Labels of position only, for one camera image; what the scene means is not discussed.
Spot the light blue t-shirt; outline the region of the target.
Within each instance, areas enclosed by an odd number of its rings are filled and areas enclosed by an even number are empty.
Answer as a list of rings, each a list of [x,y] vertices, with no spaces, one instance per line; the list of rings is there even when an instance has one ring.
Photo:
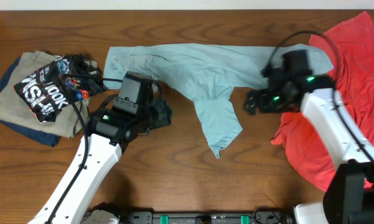
[[[222,149],[241,133],[242,127],[230,102],[235,87],[265,89],[261,74],[270,60],[281,63],[281,55],[304,49],[314,73],[333,69],[328,55],[317,47],[296,44],[281,47],[166,44],[137,47],[110,47],[104,69],[105,85],[121,87],[127,72],[152,77],[175,89],[193,102],[209,148],[218,157]]]

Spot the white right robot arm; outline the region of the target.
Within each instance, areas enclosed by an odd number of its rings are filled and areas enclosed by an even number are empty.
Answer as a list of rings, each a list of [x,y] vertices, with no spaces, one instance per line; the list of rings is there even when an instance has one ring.
[[[335,175],[321,202],[294,207],[295,223],[374,223],[374,146],[349,115],[335,83],[315,75],[305,50],[283,54],[279,67],[267,63],[268,87],[251,90],[249,114],[301,112],[327,149]]]

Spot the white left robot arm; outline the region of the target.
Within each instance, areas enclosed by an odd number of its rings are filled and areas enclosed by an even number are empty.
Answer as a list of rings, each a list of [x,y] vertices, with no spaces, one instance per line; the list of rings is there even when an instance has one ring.
[[[80,123],[83,137],[77,153],[31,224],[120,223],[121,216],[107,207],[88,211],[88,206],[127,145],[170,125],[172,117],[158,81],[127,72],[120,83],[119,94],[107,97],[88,122]]]

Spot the red t-shirt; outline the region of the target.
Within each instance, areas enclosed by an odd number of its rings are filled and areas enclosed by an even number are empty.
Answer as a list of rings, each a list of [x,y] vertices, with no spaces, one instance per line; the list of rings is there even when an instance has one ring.
[[[337,79],[348,112],[374,146],[374,25],[362,12],[325,32],[337,46],[341,73]],[[300,113],[284,113],[272,144],[282,144],[293,168],[318,189],[327,190],[334,165],[316,131]]]

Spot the black printed folded jersey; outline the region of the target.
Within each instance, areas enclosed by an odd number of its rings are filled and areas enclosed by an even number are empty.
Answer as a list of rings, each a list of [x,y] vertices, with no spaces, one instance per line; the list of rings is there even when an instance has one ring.
[[[40,123],[54,122],[70,102],[104,92],[99,71],[82,55],[65,55],[14,85]]]

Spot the navy blue folded shirt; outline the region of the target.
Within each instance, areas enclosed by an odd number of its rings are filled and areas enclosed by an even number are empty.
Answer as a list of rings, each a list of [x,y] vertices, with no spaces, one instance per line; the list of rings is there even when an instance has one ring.
[[[18,66],[20,60],[21,60],[20,57],[15,59],[14,63],[9,66],[7,71],[4,73],[4,75],[0,79],[0,93],[3,91],[3,89],[9,83],[11,75],[12,75],[13,71],[15,70],[15,68]],[[43,131],[37,131],[37,130],[31,129],[31,128],[27,128],[27,127],[20,126],[18,124],[10,123],[10,122],[3,121],[3,120],[0,120],[0,123],[2,123],[3,125],[7,126],[10,129],[12,129],[13,131],[15,131],[19,134],[22,134],[23,136],[25,136],[25,137],[27,137],[31,140],[34,140],[38,143],[41,143],[43,145],[46,145],[46,146],[55,147],[60,140],[60,136],[55,135],[55,134],[49,134],[49,133],[45,133]]]

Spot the beige folded shirt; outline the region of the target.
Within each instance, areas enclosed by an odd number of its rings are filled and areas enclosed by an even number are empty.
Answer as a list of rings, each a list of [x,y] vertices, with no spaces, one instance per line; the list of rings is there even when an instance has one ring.
[[[65,95],[58,85],[49,85],[43,90],[48,90],[48,99],[54,97],[55,106],[61,106],[61,112],[56,116],[54,122],[40,123],[35,114],[29,109],[27,103],[22,99],[24,92],[17,94],[14,85],[20,82],[33,71],[58,59],[57,56],[45,52],[24,52],[18,66],[13,71],[9,83],[0,93],[0,120],[18,124],[37,131],[55,134],[65,138],[72,138],[81,130],[74,109],[67,105]]]

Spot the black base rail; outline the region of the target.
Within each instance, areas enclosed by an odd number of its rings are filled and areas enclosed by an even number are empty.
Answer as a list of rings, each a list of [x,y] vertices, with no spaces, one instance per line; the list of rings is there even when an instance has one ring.
[[[289,212],[259,207],[252,212],[155,212],[154,210],[120,210],[112,203],[89,209],[81,224],[294,224]]]

